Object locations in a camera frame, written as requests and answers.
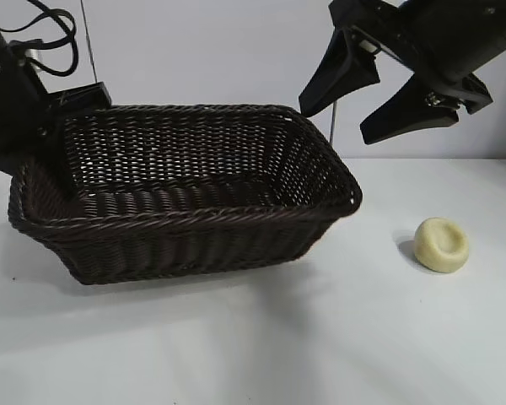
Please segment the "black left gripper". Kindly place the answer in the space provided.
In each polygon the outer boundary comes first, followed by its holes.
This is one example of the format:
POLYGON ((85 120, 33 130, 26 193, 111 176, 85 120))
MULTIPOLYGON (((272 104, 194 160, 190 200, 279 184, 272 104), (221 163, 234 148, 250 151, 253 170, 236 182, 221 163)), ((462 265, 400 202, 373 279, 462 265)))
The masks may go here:
MULTIPOLYGON (((35 70, 23 64, 0 35, 0 146, 18 146, 46 130, 56 142, 66 120, 111 106, 101 82, 49 93, 35 70)), ((16 174, 25 162, 25 148, 0 148, 0 172, 16 174)))

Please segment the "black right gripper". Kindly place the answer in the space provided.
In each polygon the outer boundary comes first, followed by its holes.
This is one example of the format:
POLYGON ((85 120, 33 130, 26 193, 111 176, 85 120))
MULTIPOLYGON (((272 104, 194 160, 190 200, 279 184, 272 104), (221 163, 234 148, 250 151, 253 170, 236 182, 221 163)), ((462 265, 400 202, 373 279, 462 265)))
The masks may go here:
POLYGON ((374 53, 381 51, 414 75, 362 121, 367 145, 458 123, 456 110, 428 103, 431 93, 458 100, 470 114, 492 103, 475 72, 506 51, 506 1, 405 1, 398 7, 386 1, 333 1, 329 10, 342 30, 334 30, 299 95, 303 116, 378 84, 374 53))

